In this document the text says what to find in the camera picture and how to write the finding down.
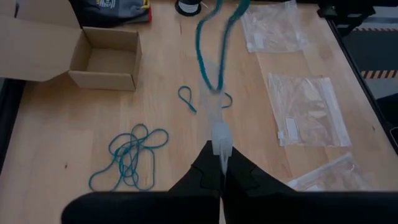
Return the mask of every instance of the wooden table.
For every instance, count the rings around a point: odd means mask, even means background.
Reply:
[[[229,3],[203,30],[202,51],[218,61],[219,41]],[[249,54],[240,22],[234,27],[226,62],[227,91],[233,106],[223,111],[234,146],[260,168],[287,182],[351,151],[375,189],[398,189],[398,157],[384,134],[354,73],[325,20],[314,5],[300,5],[310,44],[291,54]],[[201,16],[183,17],[174,2],[152,4],[151,24],[130,25],[141,35],[143,58],[136,92],[79,89],[67,75],[28,83],[21,101],[0,176],[0,223],[58,223],[64,206],[89,192],[88,178],[110,161],[108,144],[135,124],[165,128],[169,143],[156,150],[154,190],[168,190],[190,167],[204,145],[203,117],[177,97],[181,85],[199,104],[201,78],[194,33]],[[269,72],[330,77],[352,147],[279,147],[277,126],[267,93]],[[142,185],[150,184],[149,154],[140,166]],[[98,189],[118,178],[112,169],[98,177]],[[122,186],[119,190],[134,190]]]

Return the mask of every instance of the tangled blue cord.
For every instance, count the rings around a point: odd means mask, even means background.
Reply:
[[[189,92],[189,100],[186,100],[184,97],[182,97],[182,95],[181,95],[181,90],[184,90],[184,89],[187,89],[188,90],[188,92]],[[221,108],[223,108],[223,109],[225,109],[225,108],[229,108],[230,106],[232,106],[232,102],[233,102],[233,100],[232,100],[232,96],[231,95],[229,95],[228,93],[225,93],[225,95],[229,98],[229,104],[228,105],[225,105],[225,106],[222,106]],[[189,87],[189,86],[181,86],[179,89],[178,89],[178,97],[182,100],[182,101],[184,101],[188,106],[189,106],[189,109],[194,113],[194,114],[196,114],[197,113],[197,110],[195,109],[195,107],[193,107],[193,105],[192,105],[192,90],[191,90],[191,88]]]
[[[144,128],[145,130],[145,136],[144,137],[137,137],[135,134],[136,130],[138,128]],[[166,140],[157,146],[146,146],[144,145],[145,141],[148,140],[153,134],[155,133],[164,133],[166,135]],[[128,136],[129,140],[123,144],[121,144],[119,147],[117,147],[115,150],[112,149],[113,144],[121,137]],[[135,187],[138,190],[141,191],[147,191],[150,190],[154,187],[155,185],[155,153],[154,149],[158,149],[164,145],[167,144],[169,141],[169,133],[162,129],[162,128],[157,128],[151,132],[149,132],[148,128],[144,124],[137,124],[135,125],[130,133],[121,133],[118,134],[109,144],[108,146],[108,151],[109,153],[113,156],[112,162],[106,166],[104,169],[101,169],[97,172],[95,172],[93,175],[91,175],[90,179],[88,180],[88,186],[92,191],[95,191],[95,189],[92,186],[92,181],[94,177],[97,175],[100,175],[107,170],[109,170],[113,164],[118,164],[119,167],[119,180],[116,182],[114,187],[111,189],[111,191],[114,191],[117,189],[119,184],[123,181],[126,185]],[[149,151],[152,154],[152,184],[147,187],[147,188],[140,188],[139,187],[139,174],[137,172],[137,165],[138,165],[138,160],[139,160],[139,154],[142,151]]]
[[[222,42],[221,42],[221,53],[220,53],[220,67],[218,70],[218,84],[217,88],[215,89],[213,85],[210,83],[209,78],[207,77],[206,74],[206,69],[205,69],[205,64],[203,63],[203,57],[201,55],[200,51],[200,35],[201,35],[201,29],[203,28],[203,25],[205,24],[206,21],[210,20],[212,17],[214,17],[218,11],[220,11],[221,6],[223,5],[223,0],[217,0],[216,1],[216,6],[215,8],[207,14],[201,21],[199,21],[198,26],[197,26],[197,32],[195,36],[195,49],[197,52],[197,59],[199,63],[199,68],[200,68],[200,73],[209,88],[209,90],[218,90],[221,91],[223,88],[224,84],[224,61],[226,57],[226,47],[228,43],[228,37],[229,33],[231,32],[231,28],[234,26],[234,23],[239,20],[239,18],[246,12],[246,10],[249,8],[250,5],[250,0],[239,0],[239,5],[234,11],[234,13],[228,18],[228,21],[225,26]]]

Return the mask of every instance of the cardboard box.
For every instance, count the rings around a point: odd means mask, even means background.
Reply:
[[[46,81],[68,73],[81,88],[136,89],[141,59],[134,31],[80,29],[68,0],[0,0],[0,77]]]

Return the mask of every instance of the spool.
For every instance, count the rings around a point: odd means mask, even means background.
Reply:
[[[177,0],[175,10],[183,16],[195,16],[201,11],[201,0]]]

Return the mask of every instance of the ziplock bag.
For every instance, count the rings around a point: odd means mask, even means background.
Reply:
[[[295,52],[307,43],[295,1],[250,5],[242,23],[249,52]]]
[[[268,75],[268,92],[281,146],[350,146],[329,78]]]
[[[370,190],[361,169],[347,153],[335,161],[307,173],[287,184],[297,191]]]

